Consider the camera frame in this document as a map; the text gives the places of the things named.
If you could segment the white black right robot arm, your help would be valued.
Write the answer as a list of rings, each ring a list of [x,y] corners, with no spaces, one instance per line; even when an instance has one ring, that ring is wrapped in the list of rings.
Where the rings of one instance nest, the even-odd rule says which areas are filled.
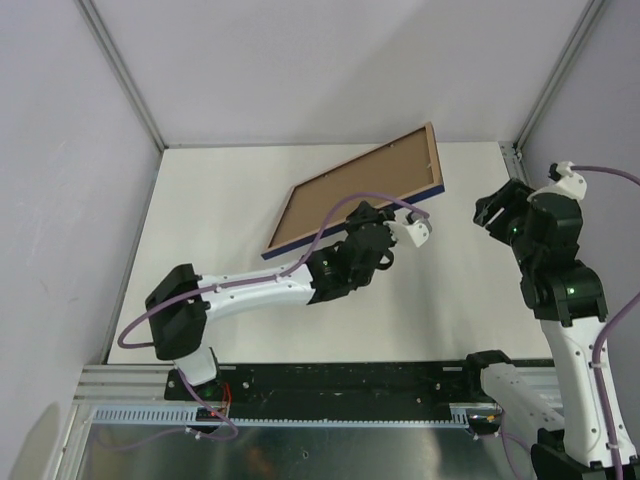
[[[610,323],[602,282],[577,257],[582,190],[533,190],[517,179],[476,203],[475,224],[509,246],[526,306],[538,320],[555,367],[563,410],[522,379],[500,350],[477,352],[461,376],[473,401],[488,397],[529,448],[539,479],[636,479],[639,454],[617,403],[603,335]]]

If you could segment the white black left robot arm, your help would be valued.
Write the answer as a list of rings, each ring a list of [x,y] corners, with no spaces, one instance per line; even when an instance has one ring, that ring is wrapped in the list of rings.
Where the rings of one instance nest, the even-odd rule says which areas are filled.
[[[214,397],[221,387],[217,358],[204,344],[206,324],[272,305],[311,305],[347,296],[370,284],[377,270],[390,268],[396,245],[388,226],[389,207],[376,209],[362,201],[346,218],[347,236],[311,253],[294,272],[276,278],[280,269],[247,275],[204,278],[192,264],[174,267],[145,300],[156,358],[171,361],[197,398]]]

